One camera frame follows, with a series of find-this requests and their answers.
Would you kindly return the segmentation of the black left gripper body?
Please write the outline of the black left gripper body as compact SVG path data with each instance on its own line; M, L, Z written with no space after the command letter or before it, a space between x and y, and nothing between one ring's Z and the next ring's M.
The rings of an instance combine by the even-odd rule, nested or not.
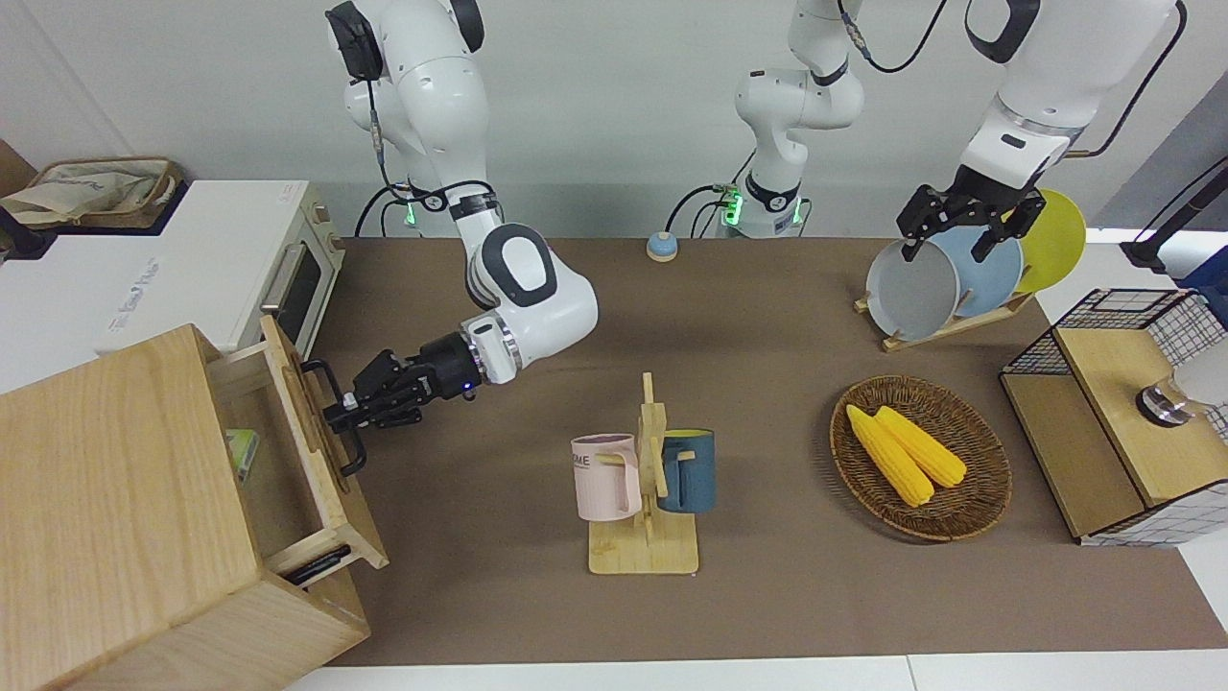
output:
M944 191L927 189L927 223L971 225L975 220L987 222L990 214L1005 228L1030 228L1043 214L1047 201L1035 185L1016 189L1007 183L992 179L974 167L960 163L955 178Z

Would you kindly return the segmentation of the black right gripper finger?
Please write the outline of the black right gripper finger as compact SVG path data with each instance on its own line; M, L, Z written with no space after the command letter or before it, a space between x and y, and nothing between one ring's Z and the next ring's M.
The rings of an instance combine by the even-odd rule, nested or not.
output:
M382 401L382 399L360 401L357 396L343 396L341 403L328 404L322 412L325 423L334 430L334 433L359 430L368 427L368 425L375 425L379 430L405 427L405 425L420 423L424 419L420 407L411 401L393 401L391 404Z
M421 373L416 357L402 358L386 349L354 377L352 394L356 403L413 401L424 392Z

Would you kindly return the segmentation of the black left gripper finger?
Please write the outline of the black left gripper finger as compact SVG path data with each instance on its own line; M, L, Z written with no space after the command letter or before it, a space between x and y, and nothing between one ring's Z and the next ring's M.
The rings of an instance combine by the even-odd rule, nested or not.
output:
M986 261L993 248L1005 241L1025 239L1045 206L1047 201L1044 200L1041 191L1027 191L1020 203L1008 210L981 203L975 218L985 226L985 231L970 249L974 261Z
M919 185L896 215L896 227L903 234L904 261L911 263L921 245L931 237L949 228L947 223L948 194L932 185Z

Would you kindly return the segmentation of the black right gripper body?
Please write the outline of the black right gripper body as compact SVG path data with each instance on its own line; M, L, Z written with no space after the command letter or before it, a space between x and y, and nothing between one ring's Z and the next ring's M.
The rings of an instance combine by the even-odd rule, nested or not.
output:
M468 396L483 385L483 374L460 333L426 342L413 357L400 358L391 349L383 350L381 357L388 372L378 393L391 406L418 407L435 399Z

